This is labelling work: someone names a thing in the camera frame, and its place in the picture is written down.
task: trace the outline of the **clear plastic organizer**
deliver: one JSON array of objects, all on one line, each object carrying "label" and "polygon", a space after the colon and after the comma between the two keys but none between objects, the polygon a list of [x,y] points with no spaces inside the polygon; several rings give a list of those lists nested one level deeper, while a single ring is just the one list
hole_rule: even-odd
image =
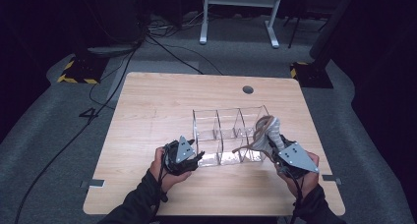
[{"label": "clear plastic organizer", "polygon": [[193,110],[196,154],[205,151],[199,166],[217,166],[243,162],[264,161],[266,156],[247,148],[232,150],[253,141],[255,125],[268,115],[265,106],[216,110]]}]

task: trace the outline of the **person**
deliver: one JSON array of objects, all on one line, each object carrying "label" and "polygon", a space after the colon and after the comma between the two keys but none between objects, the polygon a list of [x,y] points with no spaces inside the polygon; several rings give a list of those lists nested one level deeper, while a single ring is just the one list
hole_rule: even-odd
[{"label": "person", "polygon": [[[154,161],[151,163],[137,188],[129,192],[123,203],[115,207],[98,224],[150,223],[157,211],[161,192],[166,194],[174,185],[184,182],[192,175],[192,172],[186,172],[179,176],[174,176],[168,174],[163,169],[164,178],[162,179],[162,184],[159,185],[157,181],[159,172],[161,171],[163,153],[164,150],[162,147],[156,149]],[[318,166],[319,156],[314,153],[309,153],[309,156]],[[286,182],[289,191],[297,196],[297,188],[293,180],[279,173],[278,165],[275,164],[275,168],[278,176]],[[301,199],[300,207],[294,210],[296,216],[299,216],[308,224],[345,223],[328,208],[325,192],[319,185],[319,174],[308,173],[304,178],[300,178],[298,183],[303,184],[301,188],[303,198]]]}]

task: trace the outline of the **wooden table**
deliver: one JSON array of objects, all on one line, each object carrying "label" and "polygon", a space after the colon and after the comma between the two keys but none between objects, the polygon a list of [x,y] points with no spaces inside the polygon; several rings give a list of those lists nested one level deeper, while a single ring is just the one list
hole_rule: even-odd
[{"label": "wooden table", "polygon": [[[254,89],[247,94],[242,87]],[[248,108],[264,105],[281,121],[281,133],[320,156],[322,175],[328,161],[298,83],[292,79],[130,73],[125,80],[93,178],[84,211],[106,214],[134,190],[159,146],[181,135],[193,138],[193,110]],[[320,184],[330,209],[344,213],[335,182]],[[158,215],[292,214],[295,198],[269,160],[200,167],[168,193]]]}]

